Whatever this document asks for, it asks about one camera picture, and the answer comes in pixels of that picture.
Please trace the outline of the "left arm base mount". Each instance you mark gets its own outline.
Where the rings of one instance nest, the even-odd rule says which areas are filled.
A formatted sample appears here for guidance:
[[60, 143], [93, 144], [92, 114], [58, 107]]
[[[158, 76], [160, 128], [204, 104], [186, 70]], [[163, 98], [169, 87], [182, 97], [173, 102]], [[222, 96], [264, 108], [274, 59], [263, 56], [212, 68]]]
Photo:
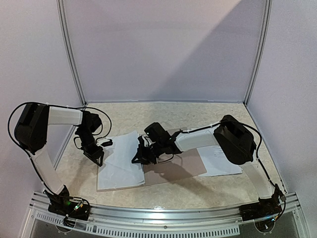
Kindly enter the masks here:
[[49, 200], [49, 212], [73, 219], [88, 221], [91, 206], [86, 199], [69, 196], [51, 196]]

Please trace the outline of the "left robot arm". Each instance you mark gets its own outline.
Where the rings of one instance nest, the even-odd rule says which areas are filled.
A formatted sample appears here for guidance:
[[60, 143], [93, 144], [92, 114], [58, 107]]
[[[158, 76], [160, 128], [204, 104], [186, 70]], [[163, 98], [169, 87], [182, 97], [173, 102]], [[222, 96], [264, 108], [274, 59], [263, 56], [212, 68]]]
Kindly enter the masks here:
[[73, 199], [67, 187], [59, 179], [47, 150], [47, 134], [50, 125], [71, 125], [80, 140], [81, 150], [89, 160], [102, 166], [105, 148], [113, 141], [107, 136], [98, 137], [96, 130], [103, 128], [102, 120], [90, 108], [50, 105], [39, 102], [25, 102], [17, 106], [23, 111], [10, 133], [10, 139], [21, 148], [30, 159], [45, 193], [55, 208], [63, 215], [70, 215]]

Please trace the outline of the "aluminium front rail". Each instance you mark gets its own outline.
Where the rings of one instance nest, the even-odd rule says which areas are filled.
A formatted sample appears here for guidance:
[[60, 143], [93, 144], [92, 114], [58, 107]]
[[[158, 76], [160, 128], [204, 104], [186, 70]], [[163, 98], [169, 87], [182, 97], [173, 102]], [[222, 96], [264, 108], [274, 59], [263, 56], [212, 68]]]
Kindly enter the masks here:
[[239, 205], [199, 209], [138, 209], [92, 204], [89, 221], [100, 219], [141, 224], [209, 222], [242, 220]]

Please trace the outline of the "brown paper folder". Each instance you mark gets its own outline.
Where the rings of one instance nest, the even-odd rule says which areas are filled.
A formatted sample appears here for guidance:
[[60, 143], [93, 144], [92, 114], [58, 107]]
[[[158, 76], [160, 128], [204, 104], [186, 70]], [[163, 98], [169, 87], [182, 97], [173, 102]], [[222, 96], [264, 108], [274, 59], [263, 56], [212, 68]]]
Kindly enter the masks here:
[[196, 149], [173, 156], [169, 162], [155, 165], [142, 165], [145, 184], [156, 185], [191, 178], [206, 173], [205, 166]]

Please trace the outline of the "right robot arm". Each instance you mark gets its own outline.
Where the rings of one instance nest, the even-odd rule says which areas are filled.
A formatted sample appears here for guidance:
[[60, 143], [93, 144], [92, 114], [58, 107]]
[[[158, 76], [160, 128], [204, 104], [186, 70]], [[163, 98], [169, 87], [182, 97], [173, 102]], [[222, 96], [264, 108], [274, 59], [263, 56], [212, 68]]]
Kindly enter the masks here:
[[239, 122], [232, 115], [204, 127], [178, 130], [170, 134], [158, 122], [145, 129], [138, 137], [138, 148], [133, 164], [157, 164], [161, 155], [178, 155], [192, 149], [218, 145], [226, 159], [239, 166], [256, 188], [258, 201], [243, 206], [245, 212], [256, 212], [260, 216], [282, 212], [286, 198], [278, 184], [270, 178], [259, 157], [260, 146], [255, 143], [255, 128]]

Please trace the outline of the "stack of printed papers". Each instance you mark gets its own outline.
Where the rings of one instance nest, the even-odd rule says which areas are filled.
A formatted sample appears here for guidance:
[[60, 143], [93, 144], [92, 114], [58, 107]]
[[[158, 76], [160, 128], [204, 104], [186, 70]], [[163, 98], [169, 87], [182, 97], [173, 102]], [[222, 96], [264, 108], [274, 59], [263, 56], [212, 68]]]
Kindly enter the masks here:
[[206, 169], [200, 177], [214, 177], [241, 174], [242, 169], [226, 158], [220, 146], [208, 146], [197, 149]]

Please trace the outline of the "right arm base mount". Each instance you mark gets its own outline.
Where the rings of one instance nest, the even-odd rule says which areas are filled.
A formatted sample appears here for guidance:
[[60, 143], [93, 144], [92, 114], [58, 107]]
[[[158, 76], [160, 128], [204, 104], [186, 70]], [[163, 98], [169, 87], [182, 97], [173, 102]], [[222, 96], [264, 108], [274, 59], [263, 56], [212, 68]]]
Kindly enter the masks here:
[[267, 218], [283, 212], [279, 199], [260, 199], [258, 202], [239, 206], [239, 214], [243, 221]]

